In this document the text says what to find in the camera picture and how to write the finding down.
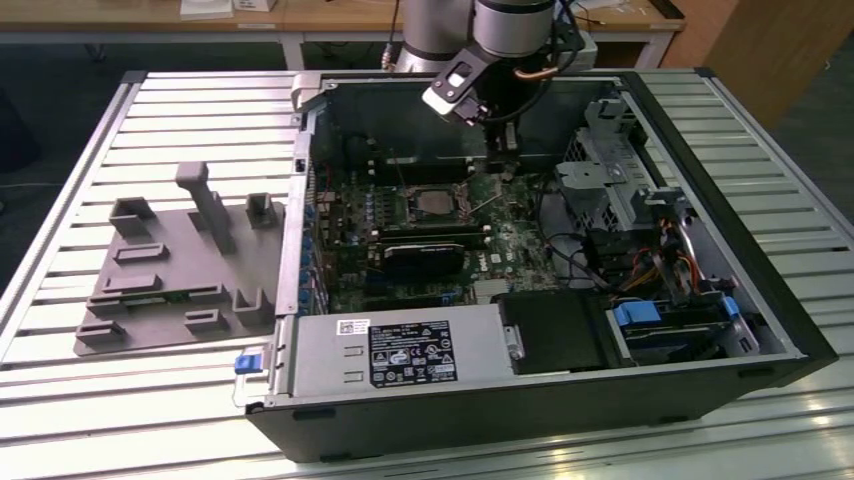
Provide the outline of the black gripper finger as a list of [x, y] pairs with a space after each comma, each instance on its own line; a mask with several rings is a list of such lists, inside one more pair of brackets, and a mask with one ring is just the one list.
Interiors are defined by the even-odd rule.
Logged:
[[513, 173], [519, 159], [519, 141], [513, 124], [496, 124], [484, 127], [485, 136], [485, 172]]

